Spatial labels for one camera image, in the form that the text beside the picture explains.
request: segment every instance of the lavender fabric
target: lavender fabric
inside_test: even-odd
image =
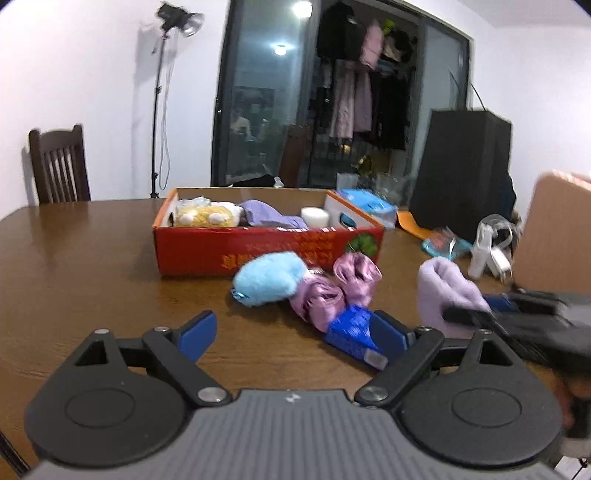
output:
[[[443,320],[443,310],[452,306],[486,312],[491,310],[478,287],[464,278],[454,262],[443,257],[432,258],[418,269],[417,307],[421,320],[446,337],[470,338],[472,329]]]
[[[343,288],[347,304],[367,308],[376,284],[382,279],[382,273],[374,262],[362,253],[345,254],[337,259],[333,271]]]
[[[333,138],[353,138],[355,62],[338,60],[335,75],[335,106],[329,135]]]
[[[372,123],[372,97],[369,73],[362,69],[358,73],[357,88],[355,89],[355,118],[353,131],[369,132]]]
[[[325,333],[346,308],[343,291],[323,275],[304,277],[290,303],[298,316]]]
[[[239,206],[244,209],[246,221],[251,226],[307,228],[301,217],[282,215],[260,200],[247,200]]]

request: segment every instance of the black speaker box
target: black speaker box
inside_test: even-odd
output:
[[[449,227],[474,242],[479,222],[508,218],[510,122],[489,111],[433,111],[409,210],[423,228]]]

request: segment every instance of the sliding glass door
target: sliding glass door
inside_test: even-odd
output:
[[[276,176],[287,127],[310,81],[315,2],[235,0],[228,19],[212,152],[212,185]]]
[[[420,27],[420,61],[417,70],[418,102],[411,119],[414,144],[407,173],[416,176],[427,141],[433,110],[466,108],[469,74],[468,39],[441,23],[424,18]]]

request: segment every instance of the wooden chair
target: wooden chair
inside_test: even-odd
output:
[[[90,200],[82,125],[72,131],[29,132],[39,204]]]
[[[279,165],[279,178],[287,188],[294,189],[297,187],[300,167],[306,156],[309,132],[310,127],[308,125],[303,127],[290,125],[287,128],[287,139],[281,157],[281,164]]]

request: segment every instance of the stuffed toy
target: stuffed toy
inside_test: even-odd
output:
[[[247,307],[285,300],[296,294],[308,271],[293,252],[266,254],[244,264],[234,276],[232,297]]]
[[[358,252],[340,257],[334,270],[340,286],[322,271],[308,270],[293,252],[263,255],[238,271],[232,296],[247,307],[289,299],[299,317],[326,332],[347,305],[369,305],[382,278],[371,259]]]
[[[238,226],[242,208],[231,202],[189,200],[176,209],[176,226],[192,228],[228,228]]]

